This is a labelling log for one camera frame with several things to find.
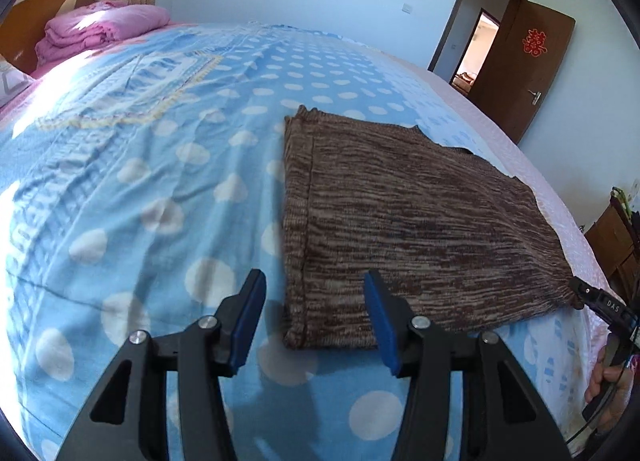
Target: wooden headboard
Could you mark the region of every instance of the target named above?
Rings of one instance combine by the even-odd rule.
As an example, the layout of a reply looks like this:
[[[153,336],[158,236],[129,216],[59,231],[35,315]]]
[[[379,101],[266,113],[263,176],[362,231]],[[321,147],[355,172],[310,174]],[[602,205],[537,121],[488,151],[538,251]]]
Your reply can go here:
[[[0,24],[0,55],[25,73],[36,69],[34,46],[45,24],[58,14],[97,0],[17,0]]]

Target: white pillow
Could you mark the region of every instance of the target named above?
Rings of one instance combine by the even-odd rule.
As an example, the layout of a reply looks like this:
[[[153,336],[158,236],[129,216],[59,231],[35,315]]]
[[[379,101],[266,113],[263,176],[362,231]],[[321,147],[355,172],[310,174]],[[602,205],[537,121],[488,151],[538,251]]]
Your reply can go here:
[[[0,107],[8,104],[34,81],[0,57]]]

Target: door handle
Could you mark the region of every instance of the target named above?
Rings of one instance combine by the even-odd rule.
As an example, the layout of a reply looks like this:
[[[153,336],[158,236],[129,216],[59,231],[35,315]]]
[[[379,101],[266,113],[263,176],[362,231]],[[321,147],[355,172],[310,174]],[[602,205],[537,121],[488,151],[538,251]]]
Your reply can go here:
[[[534,92],[530,89],[529,92],[533,94],[533,101],[531,102],[531,105],[536,105],[538,103],[538,100],[540,99],[540,96],[542,96],[542,92]]]

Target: wooden door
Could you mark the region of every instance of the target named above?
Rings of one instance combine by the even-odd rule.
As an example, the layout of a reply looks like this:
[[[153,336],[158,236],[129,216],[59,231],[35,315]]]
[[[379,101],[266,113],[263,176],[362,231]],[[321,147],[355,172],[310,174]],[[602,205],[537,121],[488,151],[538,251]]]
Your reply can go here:
[[[512,0],[469,101],[518,143],[554,81],[575,20],[528,0]]]

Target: red paper cutout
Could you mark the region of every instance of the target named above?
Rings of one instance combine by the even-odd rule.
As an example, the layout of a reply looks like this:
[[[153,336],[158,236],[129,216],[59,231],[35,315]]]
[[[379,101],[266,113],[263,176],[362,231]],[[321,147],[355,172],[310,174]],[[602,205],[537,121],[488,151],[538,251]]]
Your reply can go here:
[[[522,39],[524,52],[529,53],[534,58],[538,58],[542,53],[546,53],[545,40],[546,35],[544,31],[529,29],[529,35]]]

